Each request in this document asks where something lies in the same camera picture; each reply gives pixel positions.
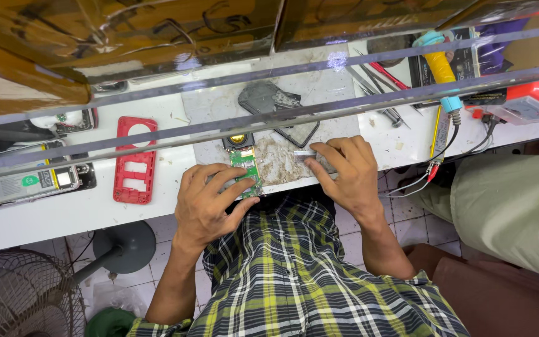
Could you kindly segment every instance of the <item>phone battery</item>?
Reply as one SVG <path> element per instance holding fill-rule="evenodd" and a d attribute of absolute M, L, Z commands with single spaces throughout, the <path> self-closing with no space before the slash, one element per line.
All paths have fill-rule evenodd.
<path fill-rule="evenodd" d="M 0 178 L 0 203 L 59 189 L 53 170 L 43 170 Z"/>

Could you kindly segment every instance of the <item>hand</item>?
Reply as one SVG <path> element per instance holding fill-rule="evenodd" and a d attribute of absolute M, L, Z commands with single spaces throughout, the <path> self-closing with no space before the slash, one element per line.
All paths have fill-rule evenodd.
<path fill-rule="evenodd" d="M 311 149 L 326 157 L 338 171 L 338 177 L 332 179 L 318 161 L 305 160 L 327 196 L 362 226 L 375 223 L 377 216 L 384 217 L 384 207 L 378 199 L 376 159 L 363 137 L 334 138 L 325 144 L 313 143 Z"/>
<path fill-rule="evenodd" d="M 253 186 L 255 181 L 250 178 L 243 179 L 221 194 L 218 191 L 227 181 L 246 172 L 242 167 L 221 163 L 189 168 L 182 175 L 178 191 L 175 211 L 178 230 L 172 245 L 180 245 L 182 249 L 191 251 L 198 257 L 210 242 L 236 230 L 244 214 L 259 202 L 259 197 L 242 200 L 230 215 L 227 215 L 225 210 L 245 189 Z M 215 174 L 214 178 L 206 184 L 207 177 L 212 174 Z"/>

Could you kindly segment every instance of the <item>person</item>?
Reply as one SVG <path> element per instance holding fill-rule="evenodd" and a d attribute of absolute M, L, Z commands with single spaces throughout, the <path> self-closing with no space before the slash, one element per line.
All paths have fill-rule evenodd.
<path fill-rule="evenodd" d="M 323 193 L 246 198 L 227 214 L 254 181 L 218 193 L 245 169 L 196 165 L 180 183 L 168 264 L 145 318 L 134 321 L 128 337 L 469 335 L 386 223 L 369 143 L 355 136 L 311 149 L 338 171 L 332 179 L 316 160 L 305 161 L 323 192 L 359 223 L 358 254 L 367 271 L 342 260 L 334 205 Z M 195 263 L 203 250 L 213 295 L 193 320 Z"/>

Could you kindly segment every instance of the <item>finger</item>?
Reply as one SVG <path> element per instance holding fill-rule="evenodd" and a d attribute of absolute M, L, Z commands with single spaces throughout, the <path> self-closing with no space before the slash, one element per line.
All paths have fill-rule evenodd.
<path fill-rule="evenodd" d="M 215 199 L 217 206 L 224 210 L 230 206 L 230 204 L 238 198 L 238 196 L 244 192 L 247 188 L 255 185 L 255 180 L 251 178 L 240 180 L 237 183 L 233 183 L 230 187 L 226 188 L 226 191 L 223 191 Z"/>
<path fill-rule="evenodd" d="M 247 169 L 244 167 L 231 167 L 228 170 L 217 173 L 213 179 L 207 183 L 207 186 L 203 189 L 204 193 L 210 193 L 211 195 L 216 195 L 217 192 L 224 186 L 225 183 L 247 174 Z"/>
<path fill-rule="evenodd" d="M 372 165 L 377 167 L 376 163 L 376 157 L 374 156 L 374 152 L 371 149 L 371 145 L 363 139 L 360 135 L 356 135 L 353 138 L 351 138 L 357 149 L 359 149 L 359 153 L 361 153 L 361 156 L 363 156 L 363 159 L 365 161 Z"/>
<path fill-rule="evenodd" d="M 317 151 L 320 155 L 326 157 L 328 163 L 334 166 L 339 173 L 352 169 L 350 163 L 332 146 L 324 143 L 313 143 L 309 146 L 312 150 Z"/>
<path fill-rule="evenodd" d="M 324 167 L 313 158 L 305 159 L 305 165 L 307 165 L 313 174 L 315 174 L 315 177 L 319 180 L 319 184 L 321 184 L 328 197 L 333 195 L 337 189 L 337 186 Z"/>
<path fill-rule="evenodd" d="M 232 213 L 228 216 L 226 222 L 224 222 L 224 234 L 234 232 L 236 228 L 238 228 L 240 221 L 243 219 L 247 211 L 252 207 L 252 205 L 258 203 L 259 200 L 259 197 L 251 197 L 241 200 L 240 203 L 236 205 Z"/>
<path fill-rule="evenodd" d="M 333 138 L 326 142 L 327 145 L 340 150 L 344 157 L 356 167 L 362 167 L 367 162 L 361 156 L 359 149 L 355 146 L 355 143 L 350 138 Z"/>
<path fill-rule="evenodd" d="M 189 192 L 192 192 L 192 193 L 201 192 L 201 190 L 205 188 L 205 185 L 207 183 L 207 177 L 211 176 L 212 174 L 216 174 L 218 172 L 228 170 L 229 168 L 231 168 L 230 165 L 226 165 L 222 163 L 215 163 L 215 164 L 202 166 L 193 175 L 191 186 L 189 187 Z"/>
<path fill-rule="evenodd" d="M 186 189 L 188 189 L 189 186 L 191 186 L 193 176 L 202 166 L 203 165 L 197 164 L 184 171 L 184 173 L 182 174 L 182 180 L 180 180 L 180 190 L 178 190 L 178 193 L 180 193 L 180 191 L 185 191 Z"/>

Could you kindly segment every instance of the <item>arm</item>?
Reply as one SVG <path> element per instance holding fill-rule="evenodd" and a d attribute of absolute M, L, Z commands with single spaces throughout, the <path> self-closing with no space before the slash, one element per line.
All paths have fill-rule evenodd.
<path fill-rule="evenodd" d="M 338 177 L 332 179 L 315 159 L 305 160 L 326 195 L 359 223 L 367 271 L 401 280 L 413 278 L 415 270 L 386 223 L 384 207 L 378 199 L 377 163 L 370 144 L 357 135 L 313 143 L 311 149 L 326 157 L 338 171 Z"/>
<path fill-rule="evenodd" d="M 195 165 L 180 182 L 176 220 L 178 230 L 172 240 L 168 264 L 155 289 L 145 319 L 160 325 L 173 325 L 192 318 L 195 312 L 195 264 L 205 247 L 218 237 L 236 230 L 246 211 L 258 197 L 242 200 L 227 215 L 225 210 L 255 181 L 243 179 L 221 194 L 229 180 L 246 173 L 242 167 L 226 164 Z M 207 177 L 215 174 L 206 184 Z"/>

